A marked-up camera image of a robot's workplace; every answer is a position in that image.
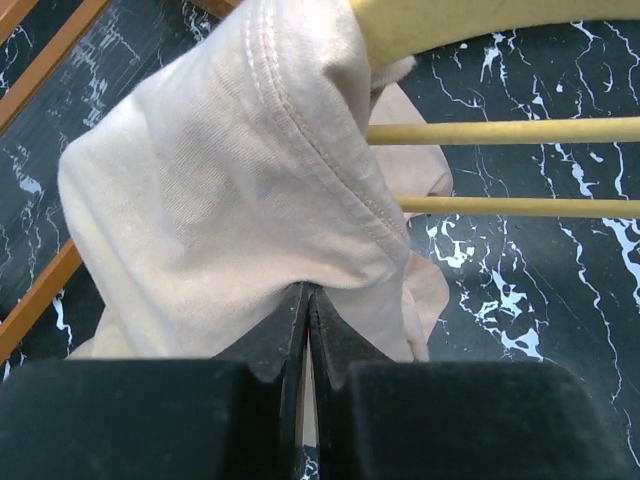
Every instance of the fabric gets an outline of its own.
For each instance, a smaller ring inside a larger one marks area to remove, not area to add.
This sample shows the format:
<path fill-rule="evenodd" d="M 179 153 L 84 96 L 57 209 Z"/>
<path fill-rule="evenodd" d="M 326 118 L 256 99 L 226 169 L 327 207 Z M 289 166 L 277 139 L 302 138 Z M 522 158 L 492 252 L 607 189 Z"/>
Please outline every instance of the fabric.
<path fill-rule="evenodd" d="M 246 0 L 140 83 L 60 159 L 106 305 L 74 356 L 211 357 L 309 281 L 386 355 L 426 360 L 448 289 L 394 195 L 449 195 L 451 175 L 438 147 L 364 136 L 423 121 L 393 84 L 412 65 L 371 71 L 348 0 Z"/>

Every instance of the floor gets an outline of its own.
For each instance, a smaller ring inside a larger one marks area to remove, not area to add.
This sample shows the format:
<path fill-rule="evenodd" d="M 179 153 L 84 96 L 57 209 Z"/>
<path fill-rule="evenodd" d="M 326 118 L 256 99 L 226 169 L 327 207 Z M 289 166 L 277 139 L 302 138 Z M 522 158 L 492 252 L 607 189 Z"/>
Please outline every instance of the floor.
<path fill-rule="evenodd" d="M 0 95 L 78 3 L 41 0 L 2 45 Z M 2 136 L 0 316 L 68 238 L 59 152 L 214 27 L 184 0 L 113 0 Z M 632 116 L 640 114 L 639 65 L 640 23 L 576 23 L 422 54 L 401 86 L 429 122 Z M 640 199 L 639 144 L 443 150 L 460 196 Z M 413 248 L 441 266 L 451 288 L 429 341 L 432 359 L 562 365 L 584 381 L 640 473 L 638 222 L 449 215 L 414 219 L 410 229 Z M 25 361 L 65 357 L 92 335 L 101 307 L 81 269 L 12 354 L 5 377 Z M 305 478 L 315 470 L 310 460 Z"/>

